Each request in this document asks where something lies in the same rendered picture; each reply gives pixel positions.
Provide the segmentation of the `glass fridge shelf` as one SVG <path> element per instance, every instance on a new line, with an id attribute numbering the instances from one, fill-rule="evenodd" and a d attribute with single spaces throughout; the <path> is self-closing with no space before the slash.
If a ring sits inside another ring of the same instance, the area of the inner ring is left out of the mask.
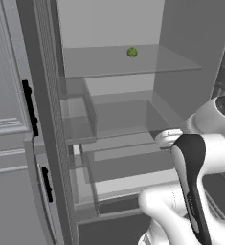
<path id="1" fill-rule="evenodd" d="M 158 44 L 135 48 L 136 56 L 127 54 L 129 46 L 64 48 L 65 77 L 102 78 L 201 69 L 192 60 Z"/>

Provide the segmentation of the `small green round vegetable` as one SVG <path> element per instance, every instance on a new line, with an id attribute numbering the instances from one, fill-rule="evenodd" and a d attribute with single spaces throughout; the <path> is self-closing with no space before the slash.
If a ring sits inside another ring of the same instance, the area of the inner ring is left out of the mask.
<path id="1" fill-rule="evenodd" d="M 138 54 L 138 51 L 135 47 L 129 47 L 126 53 L 130 57 L 135 57 Z"/>

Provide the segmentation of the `small clear fridge bin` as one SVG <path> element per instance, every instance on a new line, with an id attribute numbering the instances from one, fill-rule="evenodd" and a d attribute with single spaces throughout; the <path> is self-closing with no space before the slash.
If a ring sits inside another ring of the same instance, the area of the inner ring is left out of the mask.
<path id="1" fill-rule="evenodd" d="M 67 145 L 97 140 L 97 111 L 84 78 L 60 78 L 59 101 Z"/>

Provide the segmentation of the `low grey cupboard door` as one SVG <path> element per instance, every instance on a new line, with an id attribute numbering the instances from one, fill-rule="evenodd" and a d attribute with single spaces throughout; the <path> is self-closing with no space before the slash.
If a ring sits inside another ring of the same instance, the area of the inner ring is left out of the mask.
<path id="1" fill-rule="evenodd" d="M 56 217 L 47 241 L 34 202 L 23 146 L 24 135 L 0 136 L 0 245 L 64 245 Z"/>

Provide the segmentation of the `grey open fridge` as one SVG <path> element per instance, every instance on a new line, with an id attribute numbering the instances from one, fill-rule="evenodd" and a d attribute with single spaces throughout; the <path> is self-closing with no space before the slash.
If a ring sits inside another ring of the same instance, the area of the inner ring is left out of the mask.
<path id="1" fill-rule="evenodd" d="M 225 0 L 57 0 L 62 60 L 64 48 L 158 44 L 198 64 L 200 70 L 128 76 L 84 78 L 91 96 L 151 90 L 182 119 L 179 128 L 213 97 L 216 77 L 225 50 Z M 98 138 L 90 145 L 111 148 L 155 142 L 155 133 L 142 132 Z M 151 218 L 138 203 L 139 194 L 94 204 L 76 198 L 72 177 L 74 159 L 69 150 L 70 180 L 80 245 L 138 245 Z M 211 197 L 203 187 L 211 209 Z"/>

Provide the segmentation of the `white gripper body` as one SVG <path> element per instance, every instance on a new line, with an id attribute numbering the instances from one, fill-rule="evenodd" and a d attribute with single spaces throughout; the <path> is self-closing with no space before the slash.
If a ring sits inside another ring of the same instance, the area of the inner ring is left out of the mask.
<path id="1" fill-rule="evenodd" d="M 155 142 L 160 148 L 168 148 L 183 134 L 180 129 L 168 129 L 155 137 Z"/>

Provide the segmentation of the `wide clear fridge drawer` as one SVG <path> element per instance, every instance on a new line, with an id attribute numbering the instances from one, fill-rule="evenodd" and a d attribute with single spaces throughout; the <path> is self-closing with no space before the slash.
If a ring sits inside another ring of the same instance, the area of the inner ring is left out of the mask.
<path id="1" fill-rule="evenodd" d="M 154 142 L 104 149 L 74 145 L 71 150 L 72 177 L 81 204 L 133 195 L 145 187 L 177 180 L 169 151 Z"/>

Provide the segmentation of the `tall grey cupboard door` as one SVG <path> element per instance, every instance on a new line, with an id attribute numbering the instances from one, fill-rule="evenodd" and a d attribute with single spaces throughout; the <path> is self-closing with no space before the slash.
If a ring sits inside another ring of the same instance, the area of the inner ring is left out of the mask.
<path id="1" fill-rule="evenodd" d="M 0 135 L 29 130 L 28 109 L 3 1 L 0 0 Z"/>

